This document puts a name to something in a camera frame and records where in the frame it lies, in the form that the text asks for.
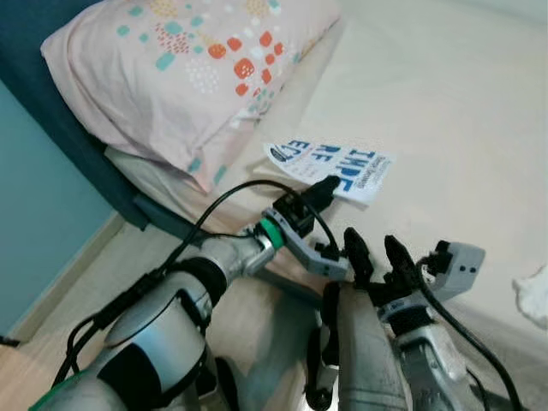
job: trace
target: green ring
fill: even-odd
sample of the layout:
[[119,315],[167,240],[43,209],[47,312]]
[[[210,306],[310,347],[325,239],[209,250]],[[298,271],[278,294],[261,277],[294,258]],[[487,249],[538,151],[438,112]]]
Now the green ring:
[[262,218],[259,223],[261,227],[265,229],[266,234],[268,235],[268,238],[272,241],[272,246],[276,250],[279,250],[280,248],[282,248],[283,237],[278,227],[268,218]]

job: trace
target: wooden floor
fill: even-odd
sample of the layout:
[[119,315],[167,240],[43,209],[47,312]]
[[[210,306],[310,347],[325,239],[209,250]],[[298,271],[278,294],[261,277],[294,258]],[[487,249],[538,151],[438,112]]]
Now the wooden floor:
[[[18,349],[0,347],[0,409],[22,410],[34,404],[50,388],[74,325],[161,263],[178,242],[152,226],[141,232],[125,224],[31,342]],[[252,278],[232,284],[213,313],[206,337],[213,353],[232,366],[242,410],[309,409],[302,397],[304,356],[316,320],[311,305],[270,284]],[[548,366],[518,347],[498,347],[488,335],[479,336],[509,366],[530,409],[545,409]],[[102,340],[101,335],[90,342],[80,356],[81,365],[100,350]],[[479,358],[472,360],[479,364],[474,370],[484,384],[501,392],[497,378],[487,373],[489,367]]]

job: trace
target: baseboard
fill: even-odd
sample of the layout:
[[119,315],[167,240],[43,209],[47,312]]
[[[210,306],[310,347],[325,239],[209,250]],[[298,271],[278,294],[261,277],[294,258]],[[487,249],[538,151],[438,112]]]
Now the baseboard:
[[33,337],[36,330],[67,294],[67,291],[95,260],[110,239],[122,228],[124,221],[118,212],[112,213],[107,222],[71,259],[57,280],[42,293],[27,313],[15,324],[8,334],[9,338],[23,343]]

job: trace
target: teal dot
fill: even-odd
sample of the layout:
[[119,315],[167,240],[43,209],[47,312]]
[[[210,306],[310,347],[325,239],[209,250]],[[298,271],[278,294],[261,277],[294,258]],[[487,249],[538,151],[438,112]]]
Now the teal dot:
[[192,163],[188,166],[187,171],[189,173],[194,173],[195,171],[198,171],[200,169],[200,166],[202,165],[202,160],[199,158],[195,158]]
[[197,15],[190,21],[190,25],[192,27],[198,27],[201,26],[201,24],[204,22],[204,19],[200,15]]
[[143,12],[143,8],[141,8],[141,7],[139,7],[139,6],[135,6],[135,7],[133,7],[131,10],[129,10],[129,13],[130,13],[133,17],[137,17],[137,16],[140,15],[142,12]]
[[178,34],[182,31],[182,27],[176,21],[170,21],[165,24],[164,30],[169,34]]
[[221,181],[221,179],[224,176],[224,173],[226,173],[226,170],[227,170],[226,165],[222,165],[221,168],[219,168],[219,171],[215,175],[215,178],[213,178],[213,182],[215,182],[215,184],[218,184]]
[[171,53],[165,53],[156,61],[156,68],[160,71],[164,71],[170,66],[170,64],[173,63],[174,60],[175,55]]
[[118,29],[116,30],[116,32],[118,33],[119,36],[123,37],[123,36],[125,36],[126,34],[129,33],[129,27],[128,26],[119,26]]

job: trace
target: black cable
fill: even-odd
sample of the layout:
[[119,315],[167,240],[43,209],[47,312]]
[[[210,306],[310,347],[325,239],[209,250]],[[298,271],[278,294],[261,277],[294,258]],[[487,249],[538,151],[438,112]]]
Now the black cable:
[[89,342],[89,340],[92,339],[92,337],[95,335],[95,333],[98,330],[99,328],[95,324],[92,324],[92,326],[78,340],[73,350],[70,352],[69,355],[65,357],[65,360],[59,367],[59,371],[57,372],[57,375],[55,376],[55,380],[53,381],[53,385],[51,386],[51,388],[55,387],[57,384],[60,384],[62,381],[64,381],[65,377],[67,376],[67,373],[69,372],[70,367],[76,361],[78,354],[84,348],[84,346]]
[[325,233],[327,234],[327,237],[329,238],[329,243],[331,247],[334,247],[336,250],[338,250],[337,241],[335,240],[335,236],[331,232],[330,228],[327,226],[327,223],[325,220],[319,215],[319,213],[314,209],[314,207],[306,201],[299,193],[297,193],[293,188],[290,188],[286,186],[285,184],[282,184],[281,182],[274,182],[273,180],[251,180],[250,182],[244,182],[234,188],[231,188],[229,191],[221,195],[218,199],[211,204],[207,210],[204,211],[200,219],[196,222],[196,224],[191,229],[190,233],[188,233],[187,237],[184,239],[181,245],[177,247],[171,254],[168,256],[168,258],[164,261],[164,263],[159,267],[159,270],[161,273],[165,273],[166,270],[177,260],[179,255],[187,248],[188,244],[192,241],[192,239],[196,236],[198,231],[200,230],[200,227],[204,223],[204,221],[211,215],[211,213],[228,197],[230,197],[232,194],[237,193],[238,191],[241,191],[243,188],[248,188],[252,186],[271,186],[276,188],[281,188],[283,191],[285,191],[288,194],[291,194],[295,196],[297,199],[299,199],[300,202],[310,211],[310,213],[318,220],[319,225],[322,226]]
[[422,266],[423,264],[425,264],[427,259],[428,258],[426,257],[424,259],[421,259],[417,263],[417,279],[419,282],[420,291],[425,296],[430,305],[434,307],[434,309],[445,319],[445,321],[447,321],[455,329],[455,331],[458,332],[466,341],[472,344],[485,357],[485,359],[489,361],[489,363],[495,368],[495,370],[497,370],[498,375],[500,375],[500,378],[503,380],[504,386],[508,391],[508,396],[512,404],[512,408],[514,409],[514,411],[522,411],[523,408],[521,406],[520,396],[517,393],[514,381],[512,381],[512,378],[508,374],[508,371],[506,371],[506,368],[504,368],[503,364],[500,362],[500,360],[498,360],[497,356],[494,355],[491,350],[488,349],[485,344],[482,343],[479,338],[472,333],[472,331],[468,330],[464,325],[459,323],[458,320],[445,309],[442,303],[438,301],[438,299],[434,296],[434,294],[426,285],[425,280],[422,277],[421,271]]
[[[76,338],[76,335],[80,332],[80,330],[82,328],[84,328],[86,325],[88,325],[89,323],[91,323],[93,321],[93,319],[95,318],[95,314],[93,315],[90,315],[89,317],[87,317],[86,319],[83,319],[71,332],[70,334],[68,335],[68,339],[67,339],[67,356],[70,355],[70,353],[72,353],[72,351],[74,350],[74,340]],[[72,364],[70,364],[71,368],[72,368],[72,371],[74,374],[80,372],[80,368],[78,367],[78,363],[76,362],[76,359],[74,359],[74,361],[72,362]]]
[[472,377],[472,379],[474,380],[474,382],[476,383],[478,387],[479,394],[481,395],[481,401],[483,402],[483,409],[485,411],[491,411],[491,408],[489,407],[489,401],[487,400],[487,391],[485,391],[485,387],[481,383],[481,380],[478,378],[476,374],[474,374],[470,370],[470,368],[467,367],[466,372],[468,373],[470,377]]
[[[65,357],[64,362],[62,363],[61,367],[59,368],[59,371],[57,372],[56,378],[53,382],[53,386],[61,383],[65,379],[70,368],[72,368],[74,372],[78,372],[80,370],[76,362],[79,352],[82,350],[82,348],[86,345],[86,343],[93,337],[93,335],[95,335],[95,333],[99,329],[104,329],[107,323],[110,323],[117,316],[120,315],[118,311],[127,309],[128,308],[126,307],[127,305],[133,304],[134,301],[137,300],[136,298],[132,298],[132,297],[135,297],[135,295],[132,295],[131,291],[134,288],[137,288],[139,289],[139,291],[136,294],[140,295],[143,293],[143,290],[147,290],[148,288],[153,287],[157,283],[159,283],[161,278],[165,276],[167,270],[171,267],[173,263],[176,262],[176,259],[179,257],[179,255],[181,255],[181,253],[185,250],[185,248],[194,239],[196,234],[198,234],[200,227],[202,226],[204,221],[213,213],[213,211],[215,211],[215,209],[232,194],[235,194],[238,191],[241,191],[243,188],[248,188],[252,186],[271,186],[275,188],[281,188],[284,192],[291,194],[295,196],[297,199],[299,199],[299,201],[310,211],[310,213],[314,216],[314,218],[316,218],[316,220],[318,220],[318,223],[324,229],[327,237],[329,238],[330,246],[335,248],[335,250],[338,251],[339,248],[337,245],[337,241],[335,240],[335,236],[331,232],[325,220],[319,215],[316,209],[305,198],[303,198],[299,193],[297,193],[293,188],[290,188],[286,186],[285,184],[282,184],[281,182],[275,182],[273,180],[251,180],[250,182],[244,182],[234,188],[231,188],[229,191],[227,191],[226,193],[221,195],[218,199],[216,199],[213,202],[213,204],[207,207],[207,209],[198,219],[198,221],[190,230],[190,232],[182,241],[182,243],[175,250],[171,252],[168,258],[156,270],[153,270],[150,273],[145,274],[145,276],[141,277],[137,281],[137,283],[135,283],[132,287],[130,287],[128,291],[125,291],[121,295],[117,296],[115,300],[111,301],[100,312],[95,313],[92,316],[81,321],[71,331],[67,341],[67,356]],[[231,236],[231,237],[235,236],[238,238],[242,238],[242,237],[245,238],[247,235],[226,235],[226,236]],[[89,324],[91,322],[93,322],[92,326],[86,331],[86,333],[82,336],[82,338],[78,340],[76,344],[74,344],[74,339],[76,338],[76,335],[78,334],[78,332],[86,324]]]

